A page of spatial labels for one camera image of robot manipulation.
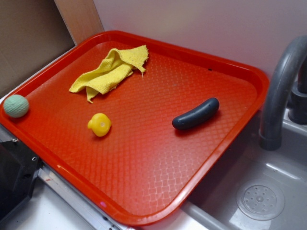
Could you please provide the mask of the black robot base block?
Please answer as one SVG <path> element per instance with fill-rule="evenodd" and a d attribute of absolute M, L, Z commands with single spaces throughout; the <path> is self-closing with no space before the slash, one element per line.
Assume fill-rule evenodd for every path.
<path fill-rule="evenodd" d="M 0 144 L 0 222 L 27 203 L 34 190 L 42 161 L 22 141 Z"/>

